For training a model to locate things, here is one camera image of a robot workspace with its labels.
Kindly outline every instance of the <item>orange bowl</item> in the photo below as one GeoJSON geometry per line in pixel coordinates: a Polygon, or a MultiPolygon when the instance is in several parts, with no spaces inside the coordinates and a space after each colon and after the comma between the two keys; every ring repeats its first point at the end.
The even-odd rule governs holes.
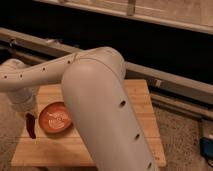
{"type": "Polygon", "coordinates": [[[72,120],[64,102],[46,106],[39,115],[39,125],[46,133],[60,133],[72,125],[72,120]]]}

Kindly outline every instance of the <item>speckled floor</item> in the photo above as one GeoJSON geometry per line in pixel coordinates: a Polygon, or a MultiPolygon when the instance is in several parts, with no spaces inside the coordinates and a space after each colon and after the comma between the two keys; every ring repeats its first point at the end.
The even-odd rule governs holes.
{"type": "MultiPolygon", "coordinates": [[[[38,171],[38,168],[10,166],[23,121],[8,106],[8,99],[0,94],[0,171],[38,171]]],[[[213,171],[199,154],[198,122],[155,107],[158,126],[166,154],[167,167],[163,171],[213,171]]],[[[95,169],[49,168],[51,171],[92,171],[95,169]]]]}

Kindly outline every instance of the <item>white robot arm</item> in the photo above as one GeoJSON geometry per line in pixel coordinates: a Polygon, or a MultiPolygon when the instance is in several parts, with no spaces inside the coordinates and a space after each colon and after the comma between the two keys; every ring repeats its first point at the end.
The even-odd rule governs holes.
{"type": "Polygon", "coordinates": [[[35,107],[29,87],[61,83],[65,105],[100,171],[157,171],[124,76],[122,56],[103,47],[29,68],[8,61],[0,67],[0,91],[8,94],[14,109],[27,112],[35,107]]]}

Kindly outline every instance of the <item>dark wall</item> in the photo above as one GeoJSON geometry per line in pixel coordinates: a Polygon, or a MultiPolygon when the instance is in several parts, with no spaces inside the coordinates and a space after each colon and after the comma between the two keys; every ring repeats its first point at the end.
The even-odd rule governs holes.
{"type": "Polygon", "coordinates": [[[0,10],[3,27],[83,49],[111,46],[127,61],[213,83],[211,35],[27,0],[0,10]]]}

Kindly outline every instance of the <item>wooden tabletop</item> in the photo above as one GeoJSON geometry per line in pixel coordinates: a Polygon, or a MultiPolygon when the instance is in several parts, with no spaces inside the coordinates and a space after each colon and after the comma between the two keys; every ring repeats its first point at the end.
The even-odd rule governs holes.
{"type": "MultiPolygon", "coordinates": [[[[125,86],[155,160],[158,166],[164,167],[165,155],[146,81],[125,80],[125,86]]],[[[42,86],[37,100],[39,112],[49,103],[62,101],[60,85],[42,86]]],[[[57,136],[47,136],[36,122],[35,130],[35,140],[30,139],[26,130],[23,130],[12,166],[94,166],[75,128],[57,136]]]]}

